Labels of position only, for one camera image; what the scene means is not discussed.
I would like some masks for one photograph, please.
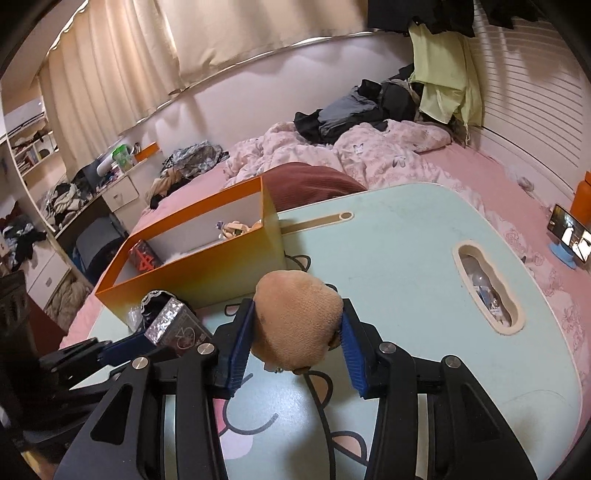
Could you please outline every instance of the maroon cushion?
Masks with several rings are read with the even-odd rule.
[[[262,176],[277,212],[367,191],[346,173],[306,163],[285,163]]]

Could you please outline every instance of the orange bottle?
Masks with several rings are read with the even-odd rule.
[[[585,227],[591,222],[591,171],[585,174],[585,179],[577,187],[570,214]]]

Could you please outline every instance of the pink cartoon cheek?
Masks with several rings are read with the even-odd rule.
[[[226,429],[226,422],[223,421],[223,406],[227,400],[221,400],[219,398],[213,399],[213,412],[216,416],[217,433],[221,433]]]
[[[252,449],[254,435],[239,435],[228,430],[220,437],[224,460],[242,458]]]

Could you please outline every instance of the yellow green garment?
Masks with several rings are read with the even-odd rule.
[[[482,125],[480,84],[468,39],[457,32],[433,35],[425,25],[411,24],[413,82],[425,85],[420,111],[444,124],[452,116],[465,125]]]

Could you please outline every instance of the red and black package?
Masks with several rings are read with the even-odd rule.
[[[150,272],[163,265],[154,250],[144,240],[140,240],[129,250],[129,261],[140,273]]]

